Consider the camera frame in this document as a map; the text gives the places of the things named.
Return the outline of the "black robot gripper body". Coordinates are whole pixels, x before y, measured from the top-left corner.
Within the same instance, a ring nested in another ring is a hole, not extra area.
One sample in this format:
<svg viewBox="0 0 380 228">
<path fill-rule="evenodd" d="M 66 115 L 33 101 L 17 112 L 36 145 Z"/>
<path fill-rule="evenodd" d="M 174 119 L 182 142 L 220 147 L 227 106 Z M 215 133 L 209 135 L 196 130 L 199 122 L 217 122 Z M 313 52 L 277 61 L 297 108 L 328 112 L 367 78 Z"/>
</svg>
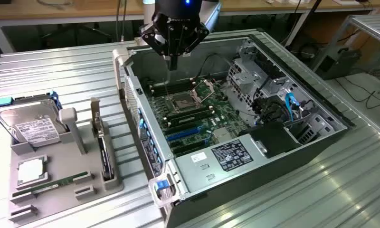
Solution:
<svg viewBox="0 0 380 228">
<path fill-rule="evenodd" d="M 182 23 L 200 23 L 200 0 L 157 0 L 154 2 L 153 25 L 168 42 L 172 55 L 172 30 Z"/>
</svg>

